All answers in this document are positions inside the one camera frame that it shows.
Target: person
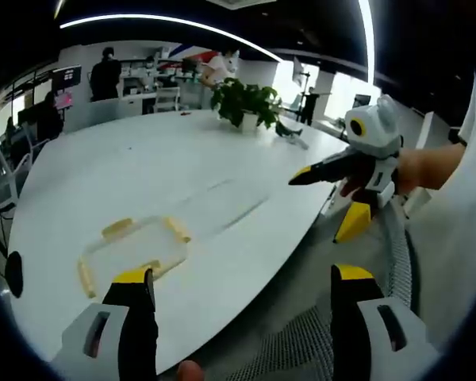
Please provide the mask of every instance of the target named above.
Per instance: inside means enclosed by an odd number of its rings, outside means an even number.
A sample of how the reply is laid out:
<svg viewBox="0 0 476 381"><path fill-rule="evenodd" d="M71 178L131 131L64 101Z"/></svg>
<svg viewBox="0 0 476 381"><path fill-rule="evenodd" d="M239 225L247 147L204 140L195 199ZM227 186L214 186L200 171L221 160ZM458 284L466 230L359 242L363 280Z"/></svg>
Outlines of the person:
<svg viewBox="0 0 476 381"><path fill-rule="evenodd" d="M9 148L13 145L12 138L15 131L16 131L16 127L14 127L13 117L9 117L7 119L7 126L6 126L6 145Z"/></svg>
<svg viewBox="0 0 476 381"><path fill-rule="evenodd" d="M141 76L141 84L143 85L144 91L152 91L155 85L155 76L153 67L155 65L155 60L153 56L146 57L146 62L144 64L143 74Z"/></svg>
<svg viewBox="0 0 476 381"><path fill-rule="evenodd" d="M301 111L301 123L312 125L314 110L316 109L316 102L321 95L322 94L314 93L314 88L309 87L309 93L305 95L305 106Z"/></svg>
<svg viewBox="0 0 476 381"><path fill-rule="evenodd" d="M55 95L49 91L44 97L37 117L37 140L57 138L63 129L63 121L55 107Z"/></svg>
<svg viewBox="0 0 476 381"><path fill-rule="evenodd" d="M223 53L214 56L206 64L200 79L201 83L210 89L226 78L234 78L236 75L240 51L236 47L229 46Z"/></svg>
<svg viewBox="0 0 476 381"><path fill-rule="evenodd" d="M92 102L118 98L117 84L120 81L120 73L121 64L114 59L114 49L105 48L102 51L102 61L94 66L90 77Z"/></svg>
<svg viewBox="0 0 476 381"><path fill-rule="evenodd" d="M403 149L397 168L399 194L438 190L410 218L408 232L420 265L420 317L439 348L451 343L476 301L476 78L459 137L442 148ZM367 177L357 171L341 194Z"/></svg>
<svg viewBox="0 0 476 381"><path fill-rule="evenodd" d="M205 374L201 367L191 360L180 363L176 372L177 381L204 381Z"/></svg>

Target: white plant pot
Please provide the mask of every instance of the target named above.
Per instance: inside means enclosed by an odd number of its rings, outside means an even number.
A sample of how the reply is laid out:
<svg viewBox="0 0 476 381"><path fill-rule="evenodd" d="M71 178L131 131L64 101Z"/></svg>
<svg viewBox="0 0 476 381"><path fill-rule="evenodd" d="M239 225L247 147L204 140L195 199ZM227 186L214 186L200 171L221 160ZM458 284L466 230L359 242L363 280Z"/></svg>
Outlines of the white plant pot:
<svg viewBox="0 0 476 381"><path fill-rule="evenodd" d="M258 115L245 113L241 122L241 132L245 134L256 133L258 118Z"/></svg>

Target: ceiling light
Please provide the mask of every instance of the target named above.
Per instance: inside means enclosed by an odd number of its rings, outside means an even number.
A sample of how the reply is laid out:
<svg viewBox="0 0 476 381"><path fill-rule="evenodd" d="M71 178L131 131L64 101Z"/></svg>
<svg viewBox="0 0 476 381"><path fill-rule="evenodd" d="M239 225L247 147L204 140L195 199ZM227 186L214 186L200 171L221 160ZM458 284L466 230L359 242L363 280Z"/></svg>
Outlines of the ceiling light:
<svg viewBox="0 0 476 381"><path fill-rule="evenodd" d="M374 26L372 24L372 13L368 0L358 0L359 9L362 12L363 27L365 28L365 42L367 44L367 67L368 80L370 85L374 85L375 73L375 47L374 47Z"/></svg>
<svg viewBox="0 0 476 381"><path fill-rule="evenodd" d="M65 0L58 0L58 4L56 5L56 10L55 10L55 19L58 17L58 13L60 13L60 10L62 9L63 2Z"/></svg>
<svg viewBox="0 0 476 381"><path fill-rule="evenodd" d="M219 6L223 6L228 10L239 10L246 6L257 6L259 4L266 4L268 2L276 2L277 0L206 0Z"/></svg>
<svg viewBox="0 0 476 381"><path fill-rule="evenodd" d="M245 45L250 46L251 48L254 48L258 52L266 54L267 56L273 58L274 60L276 60L278 62L282 62L282 58L280 58L279 56L276 56L272 52L268 52L265 48L261 48L260 46L252 43L251 41L245 40L244 38L238 37L234 34L225 32L224 30L220 30L220 29L214 28L212 26L200 24L198 22L184 20L182 18L157 16L157 15L154 15L154 14L108 14L108 15L105 15L105 16L87 17L87 18L82 18L80 20L71 21L71 22L62 24L60 26L60 29L65 29L65 28L69 28L71 26L76 26L76 25L80 25L80 24L86 24L87 22L101 21L101 20L116 20L116 19L119 19L119 18L141 18L141 19L144 19L144 20L169 21L169 22L177 22L179 24L185 24L185 25L189 25L189 26L195 26L196 28L206 29L206 30L209 30L210 32L219 33L222 36L232 38L233 40L239 41L242 44L245 44Z"/></svg>

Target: green leaves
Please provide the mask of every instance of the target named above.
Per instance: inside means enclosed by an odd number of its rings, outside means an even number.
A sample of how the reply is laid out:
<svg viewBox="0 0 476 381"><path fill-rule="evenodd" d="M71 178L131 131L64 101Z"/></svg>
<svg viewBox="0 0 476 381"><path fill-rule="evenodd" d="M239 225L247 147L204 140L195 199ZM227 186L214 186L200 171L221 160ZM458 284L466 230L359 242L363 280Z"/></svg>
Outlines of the green leaves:
<svg viewBox="0 0 476 381"><path fill-rule="evenodd" d="M258 85L244 85L238 79L227 78L213 92L212 110L220 106L221 117L240 127L244 113L258 115L258 124L264 123L268 128L278 120L282 100L271 87L260 88Z"/></svg>

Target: computer monitor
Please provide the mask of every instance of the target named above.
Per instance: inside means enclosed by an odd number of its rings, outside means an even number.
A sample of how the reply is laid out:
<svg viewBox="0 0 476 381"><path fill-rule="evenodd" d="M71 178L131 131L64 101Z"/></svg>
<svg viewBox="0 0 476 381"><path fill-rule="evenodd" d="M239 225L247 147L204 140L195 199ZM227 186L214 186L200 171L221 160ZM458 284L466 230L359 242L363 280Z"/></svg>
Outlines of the computer monitor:
<svg viewBox="0 0 476 381"><path fill-rule="evenodd" d="M72 106L72 93L64 91L55 96L55 107L57 110L67 109Z"/></svg>
<svg viewBox="0 0 476 381"><path fill-rule="evenodd" d="M64 67L52 71L53 91L67 89L81 83L81 66Z"/></svg>
<svg viewBox="0 0 476 381"><path fill-rule="evenodd" d="M356 107L368 106L369 103L370 103L370 95L357 94L355 96L355 102L352 105L352 108L355 109Z"/></svg>

